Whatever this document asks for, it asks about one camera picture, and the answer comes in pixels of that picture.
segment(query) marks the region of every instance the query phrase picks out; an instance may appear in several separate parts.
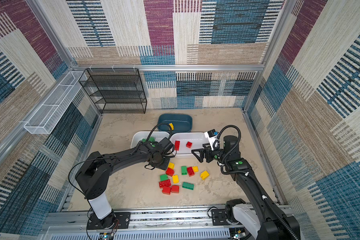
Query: red wire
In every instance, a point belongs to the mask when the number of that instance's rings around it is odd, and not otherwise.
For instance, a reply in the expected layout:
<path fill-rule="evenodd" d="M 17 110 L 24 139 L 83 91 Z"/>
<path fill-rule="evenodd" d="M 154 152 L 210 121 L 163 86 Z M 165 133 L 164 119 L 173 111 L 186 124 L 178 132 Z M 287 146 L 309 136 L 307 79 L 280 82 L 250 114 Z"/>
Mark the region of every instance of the red wire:
<path fill-rule="evenodd" d="M 116 221 L 115 221 L 116 223 L 116 225 L 112 228 L 112 231 L 110 232 L 110 234 L 112 234 L 113 233 L 113 230 L 115 229 L 115 227 L 117 226 L 117 228 L 116 228 L 116 231 L 115 232 L 117 232 L 117 230 L 119 229 L 119 220 L 118 219 L 116 219 Z"/>

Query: white plastic bin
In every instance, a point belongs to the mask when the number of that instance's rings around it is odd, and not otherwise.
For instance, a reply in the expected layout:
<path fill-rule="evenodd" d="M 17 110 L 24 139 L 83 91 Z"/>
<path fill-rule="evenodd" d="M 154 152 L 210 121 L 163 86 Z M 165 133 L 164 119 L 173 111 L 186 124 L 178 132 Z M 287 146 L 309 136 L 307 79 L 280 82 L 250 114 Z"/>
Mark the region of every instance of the white plastic bin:
<path fill-rule="evenodd" d="M 140 140 L 143 140 L 143 138 L 147 139 L 149 133 L 150 131 L 136 132 L 132 138 L 131 148 L 134 148 Z M 164 137 L 169 137 L 169 133 L 154 131 L 151 137 L 154 137 L 156 142 L 160 142 Z"/>
<path fill-rule="evenodd" d="M 175 133 L 171 137 L 171 142 L 180 141 L 180 147 L 177 151 L 176 157 L 195 157 L 191 150 L 203 148 L 204 143 L 209 143 L 203 132 L 180 132 Z M 192 147 L 187 147 L 187 142 L 192 143 Z"/>

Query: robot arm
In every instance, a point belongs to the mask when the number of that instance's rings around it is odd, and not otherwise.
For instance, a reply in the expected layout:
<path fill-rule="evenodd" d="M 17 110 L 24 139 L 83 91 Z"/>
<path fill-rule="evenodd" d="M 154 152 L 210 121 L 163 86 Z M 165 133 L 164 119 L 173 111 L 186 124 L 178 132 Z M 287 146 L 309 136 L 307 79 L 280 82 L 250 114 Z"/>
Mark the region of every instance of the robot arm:
<path fill-rule="evenodd" d="M 231 175 L 256 212 L 256 215 L 252 214 L 248 204 L 241 199 L 228 201 L 225 207 L 228 223 L 240 222 L 258 240 L 300 239 L 298 222 L 294 217 L 287 217 L 263 190 L 250 164 L 241 158 L 238 142 L 235 136 L 225 136 L 223 149 L 216 147 L 212 150 L 210 144 L 204 144 L 203 149 L 192 150 L 200 162 L 204 158 L 207 162 L 217 160 L 222 173 Z M 164 138 L 160 142 L 140 141 L 135 148 L 114 154 L 93 152 L 89 155 L 75 178 L 102 228 L 111 228 L 115 222 L 115 214 L 104 193 L 109 176 L 139 162 L 148 162 L 145 168 L 152 166 L 152 169 L 157 167 L 166 170 L 168 154 L 173 147 L 168 138 Z"/>
<path fill-rule="evenodd" d="M 174 145 L 168 138 L 160 142 L 140 141 L 135 148 L 113 154 L 93 152 L 77 171 L 75 179 L 85 198 L 91 205 L 102 228 L 112 227 L 115 214 L 104 193 L 109 176 L 118 170 L 139 162 L 148 162 L 145 165 L 152 170 L 159 168 L 166 170 L 169 164 L 171 149 Z"/>

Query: green lego brick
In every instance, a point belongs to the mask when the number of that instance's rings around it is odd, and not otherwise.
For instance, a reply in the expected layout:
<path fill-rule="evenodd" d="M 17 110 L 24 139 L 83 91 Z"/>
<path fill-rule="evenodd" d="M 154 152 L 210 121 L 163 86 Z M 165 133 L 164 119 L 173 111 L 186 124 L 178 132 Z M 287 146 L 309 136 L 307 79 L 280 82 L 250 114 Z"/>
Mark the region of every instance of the green lego brick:
<path fill-rule="evenodd" d="M 195 185 L 193 185 L 192 183 L 183 182 L 182 187 L 183 187 L 183 188 L 186 188 L 186 189 L 193 190 L 193 188 L 195 187 Z"/>
<path fill-rule="evenodd" d="M 154 137 L 149 137 L 149 141 L 154 142 L 154 141 L 155 141 L 155 138 L 154 138 Z"/>
<path fill-rule="evenodd" d="M 187 175 L 188 172 L 187 172 L 187 167 L 186 166 L 182 166 L 181 167 L 181 175 Z"/>
<path fill-rule="evenodd" d="M 168 179 L 168 175 L 166 175 L 166 174 L 160 175 L 160 182 L 167 180 L 167 179 Z"/>

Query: patterned wall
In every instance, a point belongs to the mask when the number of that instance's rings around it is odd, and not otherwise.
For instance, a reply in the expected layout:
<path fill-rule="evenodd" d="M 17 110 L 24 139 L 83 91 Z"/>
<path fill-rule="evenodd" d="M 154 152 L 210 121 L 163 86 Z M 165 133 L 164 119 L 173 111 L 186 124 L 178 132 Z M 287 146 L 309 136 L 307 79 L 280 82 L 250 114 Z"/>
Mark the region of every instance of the patterned wall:
<path fill-rule="evenodd" d="M 24 0 L 0 0 L 0 143 L 67 69 Z"/>
<path fill-rule="evenodd" d="M 24 0 L 0 0 L 0 143 L 67 66 Z M 26 135 L 0 165 L 0 239 L 34 239 L 97 120 L 80 92 L 52 134 Z"/>
<path fill-rule="evenodd" d="M 40 0 L 79 65 L 259 64 L 284 0 Z"/>
<path fill-rule="evenodd" d="M 255 74 L 140 71 L 148 109 L 242 107 Z"/>
<path fill-rule="evenodd" d="M 58 209 L 97 118 L 80 90 L 50 135 L 23 137 L 0 166 L 0 238 L 36 238 L 30 236 Z"/>
<path fill-rule="evenodd" d="M 298 0 L 248 110 L 306 239 L 360 240 L 360 0 Z"/>

